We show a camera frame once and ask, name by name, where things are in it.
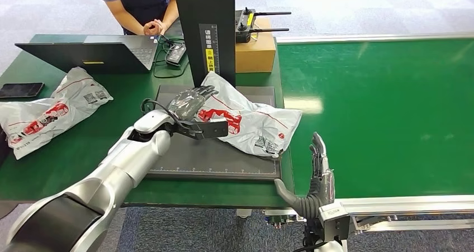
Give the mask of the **person's right hand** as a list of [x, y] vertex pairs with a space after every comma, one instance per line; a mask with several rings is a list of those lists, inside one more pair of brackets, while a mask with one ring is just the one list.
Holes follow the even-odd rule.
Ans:
[[153, 20], [143, 26], [144, 35], [160, 35], [162, 27], [159, 20]]

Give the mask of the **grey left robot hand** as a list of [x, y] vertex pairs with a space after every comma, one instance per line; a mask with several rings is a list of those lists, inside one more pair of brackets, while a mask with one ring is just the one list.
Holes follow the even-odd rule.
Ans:
[[167, 109], [181, 121], [192, 121], [204, 103], [219, 91], [213, 85], [186, 89], [179, 92], [168, 104]]

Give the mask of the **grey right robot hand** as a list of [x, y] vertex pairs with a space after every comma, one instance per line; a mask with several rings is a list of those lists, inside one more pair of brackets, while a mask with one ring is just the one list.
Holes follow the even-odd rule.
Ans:
[[281, 179], [275, 179], [277, 194], [301, 217], [314, 220], [319, 217], [319, 208], [332, 204], [335, 198], [334, 173], [329, 167], [326, 146], [322, 137], [314, 132], [312, 144], [312, 175], [308, 193], [298, 197], [290, 192]]

